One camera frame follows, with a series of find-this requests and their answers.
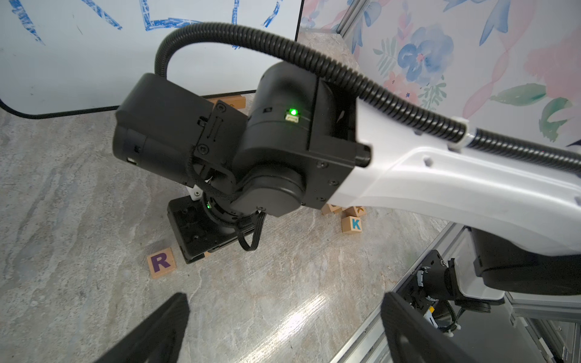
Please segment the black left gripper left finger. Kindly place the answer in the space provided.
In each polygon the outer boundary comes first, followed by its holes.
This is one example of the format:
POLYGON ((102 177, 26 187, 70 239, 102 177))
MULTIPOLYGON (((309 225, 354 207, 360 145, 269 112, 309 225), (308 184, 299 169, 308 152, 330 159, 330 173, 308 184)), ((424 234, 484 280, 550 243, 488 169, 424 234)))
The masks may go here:
POLYGON ((185 293, 175 293, 98 362, 177 362, 190 315, 185 293))

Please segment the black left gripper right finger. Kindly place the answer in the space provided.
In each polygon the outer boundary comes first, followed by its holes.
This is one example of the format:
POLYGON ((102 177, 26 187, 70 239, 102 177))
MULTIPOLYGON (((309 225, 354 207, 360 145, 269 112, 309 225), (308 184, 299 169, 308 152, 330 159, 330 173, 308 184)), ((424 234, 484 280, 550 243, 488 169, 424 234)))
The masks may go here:
POLYGON ((384 295, 381 320, 394 362, 473 362, 397 293, 384 295))

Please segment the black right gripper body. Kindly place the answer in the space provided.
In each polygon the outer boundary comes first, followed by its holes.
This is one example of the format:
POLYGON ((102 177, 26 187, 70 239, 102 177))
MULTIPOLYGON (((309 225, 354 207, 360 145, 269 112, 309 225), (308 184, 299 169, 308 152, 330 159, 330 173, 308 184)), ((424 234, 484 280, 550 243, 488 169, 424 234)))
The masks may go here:
POLYGON ((241 235, 254 232, 257 215, 244 216, 222 208, 213 198, 193 201, 189 196, 168 203, 169 223, 186 263, 202 260, 204 252, 215 252, 241 235))

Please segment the wooden block letter R purple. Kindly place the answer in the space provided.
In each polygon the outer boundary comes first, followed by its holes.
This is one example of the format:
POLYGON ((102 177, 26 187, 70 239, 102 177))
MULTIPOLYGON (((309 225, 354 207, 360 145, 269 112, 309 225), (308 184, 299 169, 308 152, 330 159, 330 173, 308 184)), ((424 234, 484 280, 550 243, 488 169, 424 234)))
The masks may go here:
POLYGON ((177 264, 170 247, 149 255, 146 261, 153 279, 158 279, 177 270, 177 264))

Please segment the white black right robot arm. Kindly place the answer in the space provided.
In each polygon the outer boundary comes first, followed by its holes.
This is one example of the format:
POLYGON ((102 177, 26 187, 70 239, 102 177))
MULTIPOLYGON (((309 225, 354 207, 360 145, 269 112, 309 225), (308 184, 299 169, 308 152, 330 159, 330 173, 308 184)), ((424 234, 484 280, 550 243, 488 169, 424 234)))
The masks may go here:
POLYGON ((299 207, 389 207, 470 228, 473 251, 418 282, 436 299, 580 292, 580 174, 443 142, 287 63, 249 115, 145 74, 119 107, 118 159, 182 184, 170 221, 187 262, 299 207))

